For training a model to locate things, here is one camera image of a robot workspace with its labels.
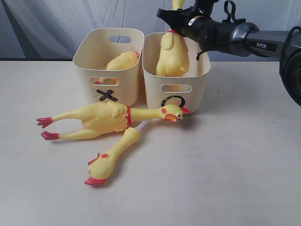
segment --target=beige plastic bin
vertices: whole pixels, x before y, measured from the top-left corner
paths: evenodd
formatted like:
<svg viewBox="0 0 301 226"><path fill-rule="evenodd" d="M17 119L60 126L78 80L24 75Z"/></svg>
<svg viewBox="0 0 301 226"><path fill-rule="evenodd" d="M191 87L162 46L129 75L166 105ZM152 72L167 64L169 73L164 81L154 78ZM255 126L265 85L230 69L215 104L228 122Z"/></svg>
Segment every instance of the beige plastic bin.
<svg viewBox="0 0 301 226"><path fill-rule="evenodd" d="M161 38L165 32L156 32L145 37L143 46L143 74L145 82L146 101L148 108L158 108L166 104L184 106L190 113L198 110L210 71L210 61L207 53L196 60L200 52L196 42L185 38L189 49L190 69L182 77L158 77L156 67L160 55ZM177 92L172 91L172 85L179 85Z"/></svg>
<svg viewBox="0 0 301 226"><path fill-rule="evenodd" d="M112 38L128 37L130 42L113 42ZM73 63L84 86L89 103L113 100L131 106L138 99L141 81L142 57L138 63L126 70L105 70L109 61L127 51L141 55L144 34L131 28L99 28L91 31L78 48ZM99 78L115 78L118 83L94 84Z"/></svg>

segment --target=red chicken feet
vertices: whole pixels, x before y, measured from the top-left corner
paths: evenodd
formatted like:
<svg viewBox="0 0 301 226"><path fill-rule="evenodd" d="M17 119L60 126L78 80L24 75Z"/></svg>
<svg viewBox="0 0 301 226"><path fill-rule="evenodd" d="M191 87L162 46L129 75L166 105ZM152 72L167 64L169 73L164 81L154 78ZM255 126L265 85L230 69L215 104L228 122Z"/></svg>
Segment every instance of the red chicken feet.
<svg viewBox="0 0 301 226"><path fill-rule="evenodd" d="M45 140L58 140L59 134L58 133L49 133L47 131L44 131L41 133L42 137L44 137Z"/></svg>
<svg viewBox="0 0 301 226"><path fill-rule="evenodd" d="M42 126L42 128L45 128L47 126L49 126L51 123L53 123L52 118L51 117L47 117L47 118L39 118L37 119L38 126Z"/></svg>

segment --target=black o mark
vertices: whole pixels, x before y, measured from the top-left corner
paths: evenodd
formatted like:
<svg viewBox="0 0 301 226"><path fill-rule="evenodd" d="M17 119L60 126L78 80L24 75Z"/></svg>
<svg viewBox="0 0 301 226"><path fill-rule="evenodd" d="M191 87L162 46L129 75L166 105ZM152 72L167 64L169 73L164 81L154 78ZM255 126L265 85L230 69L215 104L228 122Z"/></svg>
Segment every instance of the black o mark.
<svg viewBox="0 0 301 226"><path fill-rule="evenodd" d="M99 98L100 101L104 101L106 98L108 98L112 101L115 101L115 102L118 101L118 99L116 97L112 96L112 93L114 93L114 91L111 89L109 89L106 92L103 92L103 91L97 89L96 92L103 95L102 97Z"/></svg>
<svg viewBox="0 0 301 226"><path fill-rule="evenodd" d="M185 99L182 97L182 96L169 96L169 97L166 97L162 102L161 102L161 107L165 106L166 102L168 100L170 100L171 98L179 98L181 99L181 104L179 107L184 107L185 105Z"/></svg>

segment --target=white backdrop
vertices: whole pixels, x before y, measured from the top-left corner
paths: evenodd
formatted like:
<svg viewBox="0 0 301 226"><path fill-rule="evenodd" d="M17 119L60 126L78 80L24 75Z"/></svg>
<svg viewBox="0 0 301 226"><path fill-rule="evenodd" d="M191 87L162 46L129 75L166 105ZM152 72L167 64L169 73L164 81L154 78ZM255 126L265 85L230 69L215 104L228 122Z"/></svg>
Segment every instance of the white backdrop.
<svg viewBox="0 0 301 226"><path fill-rule="evenodd" d="M5 0L29 40L43 58L72 58L84 37L99 27L136 28L145 35L166 31L156 17L158 8L171 9L171 0ZM300 0L235 0L236 18L246 18L260 30L289 30L301 25ZM186 0L185 8L194 4ZM226 18L224 0L214 5L212 18ZM0 36L0 42L10 41ZM273 60L210 52L211 61Z"/></svg>

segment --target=red collar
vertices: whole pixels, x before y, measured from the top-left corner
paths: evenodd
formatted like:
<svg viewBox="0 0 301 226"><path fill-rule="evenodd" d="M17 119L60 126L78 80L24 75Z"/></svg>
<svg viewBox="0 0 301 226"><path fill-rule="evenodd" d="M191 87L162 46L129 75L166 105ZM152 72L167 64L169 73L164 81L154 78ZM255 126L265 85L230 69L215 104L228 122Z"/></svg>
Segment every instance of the red collar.
<svg viewBox="0 0 301 226"><path fill-rule="evenodd" d="M171 32L171 33L175 33L175 34L177 34L177 32L176 32L176 31L174 31L174 30L172 30L172 29L169 29L167 32Z"/></svg>
<svg viewBox="0 0 301 226"><path fill-rule="evenodd" d="M127 107L127 114L126 114L126 120L127 120L127 125L132 124L132 119L131 119L131 108L128 106Z"/></svg>

